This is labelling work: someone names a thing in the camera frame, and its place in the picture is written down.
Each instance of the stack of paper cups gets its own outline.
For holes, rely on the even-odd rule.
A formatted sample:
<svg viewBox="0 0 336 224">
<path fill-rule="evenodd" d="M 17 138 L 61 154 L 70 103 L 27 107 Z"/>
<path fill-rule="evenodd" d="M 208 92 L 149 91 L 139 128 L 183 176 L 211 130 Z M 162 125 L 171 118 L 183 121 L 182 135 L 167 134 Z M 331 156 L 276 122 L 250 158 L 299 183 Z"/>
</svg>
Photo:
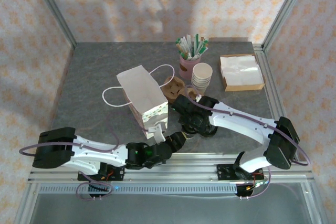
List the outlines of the stack of paper cups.
<svg viewBox="0 0 336 224">
<path fill-rule="evenodd" d="M 193 68 L 191 83 L 202 94 L 210 84 L 212 67 L 207 63 L 198 63 Z"/>
</svg>

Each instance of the patterned wall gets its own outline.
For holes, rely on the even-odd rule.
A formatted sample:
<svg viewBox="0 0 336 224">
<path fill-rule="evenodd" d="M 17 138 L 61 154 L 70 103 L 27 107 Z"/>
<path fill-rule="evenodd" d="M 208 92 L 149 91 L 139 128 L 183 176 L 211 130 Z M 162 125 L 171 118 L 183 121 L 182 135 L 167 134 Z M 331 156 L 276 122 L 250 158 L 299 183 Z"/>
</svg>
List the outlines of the patterned wall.
<svg viewBox="0 0 336 224">
<path fill-rule="evenodd" d="M 298 0 L 268 58 L 283 103 L 336 220 L 336 1 Z"/>
<path fill-rule="evenodd" d="M 70 45 L 44 0 L 0 0 L 0 223 L 13 223 L 32 159 L 19 148 L 50 127 Z"/>
<path fill-rule="evenodd" d="M 262 43 L 284 0 L 56 0 L 85 41 L 175 41 L 200 33 Z"/>
</svg>

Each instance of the gray countertop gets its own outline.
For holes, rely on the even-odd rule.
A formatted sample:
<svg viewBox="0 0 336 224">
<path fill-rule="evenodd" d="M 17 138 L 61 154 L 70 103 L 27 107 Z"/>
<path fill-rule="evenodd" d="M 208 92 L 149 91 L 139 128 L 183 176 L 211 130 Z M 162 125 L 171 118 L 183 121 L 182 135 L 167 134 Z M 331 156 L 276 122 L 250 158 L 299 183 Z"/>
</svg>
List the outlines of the gray countertop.
<svg viewBox="0 0 336 224">
<path fill-rule="evenodd" d="M 263 118 L 270 118 L 270 108 L 263 90 L 224 92 L 219 56 L 224 54 L 253 54 L 250 42 L 211 42 L 201 62 L 213 67 L 213 76 L 206 95 L 216 98 L 228 106 Z M 106 105 L 101 97 L 104 89 L 119 86 L 116 75 L 130 68 L 143 65 L 148 71 L 161 64 L 171 64 L 179 75 L 179 59 L 173 42 L 107 42 L 79 43 L 76 46 L 69 72 L 59 100 L 53 129 L 71 126 L 76 134 L 93 141 L 114 144 L 146 142 L 139 126 L 134 123 L 128 106 L 113 108 Z M 172 69 L 162 67 L 153 73 L 153 78 L 162 84 L 171 76 Z M 121 89 L 106 92 L 105 98 L 112 104 L 124 104 Z M 179 115 L 169 108 L 166 135 L 181 130 L 177 122 Z M 227 129 L 218 129 L 212 138 L 200 135 L 188 140 L 180 152 L 196 153 L 238 153 L 248 151 L 258 143 L 246 136 Z"/>
</svg>

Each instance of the pink cup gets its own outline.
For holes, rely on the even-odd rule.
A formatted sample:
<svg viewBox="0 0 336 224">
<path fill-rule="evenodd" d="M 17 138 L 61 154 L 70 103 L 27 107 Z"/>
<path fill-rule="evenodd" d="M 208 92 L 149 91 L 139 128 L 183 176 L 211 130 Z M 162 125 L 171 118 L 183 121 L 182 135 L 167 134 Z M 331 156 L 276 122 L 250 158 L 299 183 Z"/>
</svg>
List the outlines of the pink cup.
<svg viewBox="0 0 336 224">
<path fill-rule="evenodd" d="M 191 80 L 191 76 L 193 75 L 194 66 L 199 63 L 201 58 L 199 57 L 197 60 L 188 61 L 183 59 L 180 56 L 180 76 L 185 80 Z"/>
</svg>

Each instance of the paper bag handle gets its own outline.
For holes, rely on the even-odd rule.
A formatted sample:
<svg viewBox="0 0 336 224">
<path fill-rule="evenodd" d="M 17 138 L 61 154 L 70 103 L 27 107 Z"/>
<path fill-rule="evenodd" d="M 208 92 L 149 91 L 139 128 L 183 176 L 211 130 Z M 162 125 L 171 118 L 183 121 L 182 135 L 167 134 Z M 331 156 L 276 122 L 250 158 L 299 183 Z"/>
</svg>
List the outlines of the paper bag handle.
<svg viewBox="0 0 336 224">
<path fill-rule="evenodd" d="M 171 67 L 171 68 L 173 69 L 173 75 L 172 75 L 172 77 L 170 78 L 170 80 L 169 80 L 168 82 L 162 84 L 162 85 L 160 86 L 160 88 L 163 87 L 163 86 L 165 86 L 165 85 L 167 85 L 169 82 L 171 82 L 171 81 L 173 80 L 173 78 L 174 78 L 174 76 L 175 76 L 175 69 L 173 68 L 173 66 L 172 66 L 172 65 L 169 65 L 169 64 L 163 64 L 163 65 L 160 65 L 160 66 L 158 66 L 157 68 L 153 69 L 151 72 L 149 72 L 149 74 L 152 74 L 152 73 L 153 73 L 154 71 L 156 71 L 158 68 L 160 68 L 160 67 L 164 67 L 164 66 Z M 110 89 L 122 89 L 122 87 L 109 87 L 109 88 L 107 88 L 107 89 L 105 89 L 105 90 L 103 91 L 103 93 L 101 94 L 101 96 L 102 96 L 104 102 L 105 102 L 108 106 L 116 107 L 116 108 L 117 108 L 117 107 L 124 107 L 124 106 L 129 105 L 129 104 L 132 103 L 132 102 L 129 102 L 129 103 L 125 103 L 125 104 L 122 104 L 122 105 L 113 105 L 113 104 L 111 104 L 111 103 L 108 103 L 108 102 L 106 101 L 105 97 L 104 97 L 104 94 L 105 94 L 106 91 L 108 91 L 108 90 L 110 90 Z"/>
</svg>

